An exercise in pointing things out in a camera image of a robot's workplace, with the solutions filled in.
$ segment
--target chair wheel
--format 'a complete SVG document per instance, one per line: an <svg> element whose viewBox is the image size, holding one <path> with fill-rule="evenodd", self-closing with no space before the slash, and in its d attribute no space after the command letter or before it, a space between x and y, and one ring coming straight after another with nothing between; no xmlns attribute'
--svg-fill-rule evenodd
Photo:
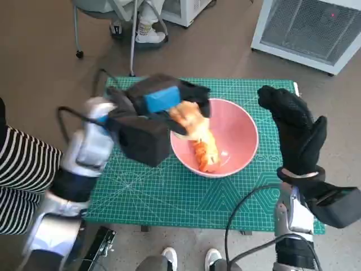
<svg viewBox="0 0 361 271"><path fill-rule="evenodd" d="M77 56L77 58L82 59L83 56L84 56L84 52L83 51L77 51L76 56Z"/></svg>
<svg viewBox="0 0 361 271"><path fill-rule="evenodd" d="M217 0L212 0L209 2L206 8L214 7L217 4Z"/></svg>

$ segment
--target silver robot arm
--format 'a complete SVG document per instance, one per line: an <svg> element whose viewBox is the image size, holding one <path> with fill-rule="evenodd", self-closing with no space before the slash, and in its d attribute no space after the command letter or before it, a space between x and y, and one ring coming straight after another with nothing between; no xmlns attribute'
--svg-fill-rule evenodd
<svg viewBox="0 0 361 271"><path fill-rule="evenodd" d="M274 216L276 237L297 234L313 246L314 215L305 206L296 186L286 182L281 184ZM274 271L315 270L314 256L301 239L290 237L277 243L276 254Z"/></svg>
<svg viewBox="0 0 361 271"><path fill-rule="evenodd" d="M86 116L101 120L116 106L101 97L86 103ZM54 182L29 225L18 271L63 270L89 207L90 193L114 142L100 126L84 123L74 133Z"/></svg>

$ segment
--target pant leg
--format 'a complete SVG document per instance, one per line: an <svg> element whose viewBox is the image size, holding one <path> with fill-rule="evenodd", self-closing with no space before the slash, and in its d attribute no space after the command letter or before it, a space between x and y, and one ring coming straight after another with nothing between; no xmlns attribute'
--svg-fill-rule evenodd
<svg viewBox="0 0 361 271"><path fill-rule="evenodd" d="M24 234L41 195L0 187L0 234Z"/></svg>
<svg viewBox="0 0 361 271"><path fill-rule="evenodd" d="M139 264L135 271L172 271L172 265L162 255L149 256Z"/></svg>
<svg viewBox="0 0 361 271"><path fill-rule="evenodd" d="M0 187L42 194L59 168L61 151L10 126L0 130Z"/></svg>
<svg viewBox="0 0 361 271"><path fill-rule="evenodd" d="M164 1L165 0L153 0L152 1L159 14L161 14L161 12L162 12ZM149 24L154 24L154 23L158 22L158 18L155 15L155 13L153 12L153 9L151 7L149 7L149 5L147 3L143 3L143 11L140 16L140 20L146 21Z"/></svg>
<svg viewBox="0 0 361 271"><path fill-rule="evenodd" d="M225 259L215 261L215 263L210 266L209 271L227 271L227 261ZM242 271L242 269L234 264L231 271Z"/></svg>

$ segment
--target orange lobster toy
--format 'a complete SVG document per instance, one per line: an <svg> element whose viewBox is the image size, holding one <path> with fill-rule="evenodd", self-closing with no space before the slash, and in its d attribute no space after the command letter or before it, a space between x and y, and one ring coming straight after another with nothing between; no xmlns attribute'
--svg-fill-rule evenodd
<svg viewBox="0 0 361 271"><path fill-rule="evenodd" d="M216 171L220 166L217 145L209 130L209 119L200 113L198 104L183 101L171 108L169 115L186 129L187 136L178 136L192 141L199 170L202 172Z"/></svg>

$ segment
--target pink bowl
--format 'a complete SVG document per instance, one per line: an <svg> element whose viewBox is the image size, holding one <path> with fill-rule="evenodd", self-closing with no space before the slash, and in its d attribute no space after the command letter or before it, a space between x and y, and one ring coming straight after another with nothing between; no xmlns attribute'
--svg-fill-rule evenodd
<svg viewBox="0 0 361 271"><path fill-rule="evenodd" d="M240 171L252 161L258 148L257 127L246 110L235 103L210 99L210 105L210 130L221 156L221 167L216 172L198 170L190 141L180 139L171 132L170 143L179 161L194 173L209 178L226 177Z"/></svg>

